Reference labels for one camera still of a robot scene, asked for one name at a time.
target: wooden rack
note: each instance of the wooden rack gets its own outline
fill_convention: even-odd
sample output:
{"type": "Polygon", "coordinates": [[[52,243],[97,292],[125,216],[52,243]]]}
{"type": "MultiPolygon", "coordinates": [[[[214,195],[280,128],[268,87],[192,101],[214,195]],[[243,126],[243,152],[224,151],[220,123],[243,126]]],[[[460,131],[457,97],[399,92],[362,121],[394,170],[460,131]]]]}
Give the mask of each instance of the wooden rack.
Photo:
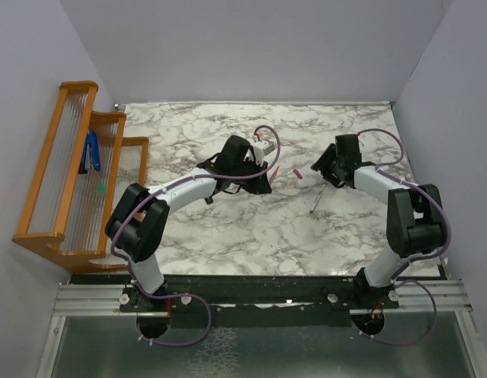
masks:
{"type": "Polygon", "coordinates": [[[30,191],[13,241],[72,272],[105,272],[104,258],[123,146],[141,146],[138,182],[145,184],[149,140],[124,138],[126,115],[93,111],[98,85],[65,82],[47,130],[30,191]],[[78,174],[88,131],[98,136],[101,171],[78,174]]]}

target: blue object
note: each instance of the blue object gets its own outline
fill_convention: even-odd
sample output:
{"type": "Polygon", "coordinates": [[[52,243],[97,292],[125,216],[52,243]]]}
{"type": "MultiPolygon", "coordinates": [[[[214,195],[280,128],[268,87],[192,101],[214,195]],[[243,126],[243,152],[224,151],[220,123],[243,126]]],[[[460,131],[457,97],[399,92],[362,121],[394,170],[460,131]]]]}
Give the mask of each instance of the blue object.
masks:
{"type": "Polygon", "coordinates": [[[98,148],[98,137],[96,132],[90,131],[86,135],[86,142],[84,143],[83,156],[80,158],[79,174],[85,174],[91,167],[99,172],[100,166],[100,150],[98,148]],[[89,159],[86,162],[87,154],[89,152],[89,159]]]}

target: pink eraser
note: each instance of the pink eraser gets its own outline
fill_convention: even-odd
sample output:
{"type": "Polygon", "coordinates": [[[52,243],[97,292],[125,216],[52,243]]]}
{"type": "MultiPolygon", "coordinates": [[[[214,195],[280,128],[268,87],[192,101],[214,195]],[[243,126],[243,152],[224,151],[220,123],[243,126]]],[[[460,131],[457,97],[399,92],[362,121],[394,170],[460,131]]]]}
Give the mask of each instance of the pink eraser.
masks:
{"type": "Polygon", "coordinates": [[[299,172],[297,169],[294,169],[292,172],[294,172],[299,180],[302,180],[303,175],[301,175],[301,172],[299,172]]]}

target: wall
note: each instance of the wall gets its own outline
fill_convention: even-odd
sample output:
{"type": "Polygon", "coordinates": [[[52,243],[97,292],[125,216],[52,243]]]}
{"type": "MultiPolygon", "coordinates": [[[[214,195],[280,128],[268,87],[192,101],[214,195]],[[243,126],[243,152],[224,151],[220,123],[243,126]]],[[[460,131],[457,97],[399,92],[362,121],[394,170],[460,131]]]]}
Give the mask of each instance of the wall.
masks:
{"type": "Polygon", "coordinates": [[[397,100],[451,0],[61,0],[118,102],[397,100]]]}
{"type": "MultiPolygon", "coordinates": [[[[57,0],[0,0],[0,378],[35,375],[68,274],[13,244],[64,80],[101,80],[57,0]]],[[[100,86],[102,111],[112,99],[100,86]]]]}
{"type": "Polygon", "coordinates": [[[456,0],[395,107],[415,176],[441,189],[449,266],[487,351],[487,0],[456,0]]]}

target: marble table surface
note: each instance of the marble table surface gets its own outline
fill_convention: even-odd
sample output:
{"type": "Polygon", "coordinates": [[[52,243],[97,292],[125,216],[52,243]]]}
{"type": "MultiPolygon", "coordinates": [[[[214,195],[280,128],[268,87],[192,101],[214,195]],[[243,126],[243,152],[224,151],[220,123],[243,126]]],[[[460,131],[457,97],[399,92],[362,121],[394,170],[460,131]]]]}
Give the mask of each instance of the marble table surface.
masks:
{"type": "MultiPolygon", "coordinates": [[[[232,134],[251,139],[261,124],[274,127],[282,140],[272,194],[220,193],[211,205],[198,201],[168,218],[156,252],[164,273],[354,275],[385,246],[386,206],[362,191],[327,185],[316,211],[309,213],[324,184],[309,167],[336,135],[366,128],[397,133],[388,105],[151,103],[128,105],[126,114],[125,136],[150,139],[147,185],[189,172],[219,152],[232,134]],[[293,169],[304,178],[299,180],[293,169]]],[[[360,148],[363,159],[374,162],[393,161],[400,152],[382,133],[363,134],[360,148]]],[[[138,176],[137,163],[123,160],[116,200],[138,176]]],[[[412,180],[406,161],[390,171],[412,180]]],[[[119,262],[114,257],[102,261],[119,262]]],[[[421,261],[404,273],[437,274],[437,261],[421,261]]]]}

